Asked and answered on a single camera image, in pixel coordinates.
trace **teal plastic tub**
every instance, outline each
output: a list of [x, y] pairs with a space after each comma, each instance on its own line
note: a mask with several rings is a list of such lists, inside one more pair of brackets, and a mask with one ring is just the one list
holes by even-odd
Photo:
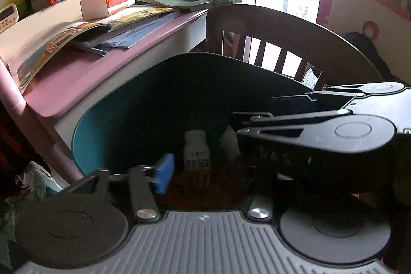
[[184, 133], [206, 132], [211, 161], [232, 112], [269, 111], [270, 98], [311, 89], [272, 71], [211, 53], [171, 57], [92, 106], [77, 124], [71, 150], [86, 175], [99, 168], [125, 173], [165, 152], [182, 161]]

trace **desk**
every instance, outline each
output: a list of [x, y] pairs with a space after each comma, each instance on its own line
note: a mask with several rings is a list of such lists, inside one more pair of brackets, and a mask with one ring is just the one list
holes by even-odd
[[199, 11], [181, 14], [132, 48], [104, 57], [67, 48], [44, 66], [24, 97], [0, 62], [0, 100], [46, 163], [72, 183], [82, 175], [71, 160], [71, 137], [87, 109], [140, 72], [190, 51], [205, 38], [206, 11]]

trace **wooden chair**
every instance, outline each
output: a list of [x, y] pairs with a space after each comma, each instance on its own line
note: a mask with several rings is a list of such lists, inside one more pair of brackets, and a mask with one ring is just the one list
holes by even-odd
[[301, 82], [311, 65], [321, 70], [314, 89], [329, 85], [383, 82], [375, 66], [353, 45], [332, 31], [269, 8], [229, 4], [213, 6], [206, 19], [206, 50], [222, 54], [223, 32], [240, 35], [235, 56], [243, 60], [247, 36], [259, 40], [254, 65], [262, 66], [267, 43], [281, 48], [274, 71], [282, 73], [287, 52], [301, 57], [294, 79]]

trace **ribbed gray surface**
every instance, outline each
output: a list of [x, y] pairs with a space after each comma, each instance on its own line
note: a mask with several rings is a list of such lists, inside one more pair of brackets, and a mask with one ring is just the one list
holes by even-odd
[[301, 259], [266, 224], [240, 212], [169, 212], [133, 230], [127, 244], [101, 263], [81, 269], [49, 269], [27, 263], [18, 274], [390, 274], [378, 261], [332, 269]]

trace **bottle label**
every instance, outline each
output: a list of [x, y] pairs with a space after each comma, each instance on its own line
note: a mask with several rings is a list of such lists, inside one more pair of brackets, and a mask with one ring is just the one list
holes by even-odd
[[184, 162], [185, 169], [210, 168], [210, 157], [206, 152], [190, 152], [189, 155]]

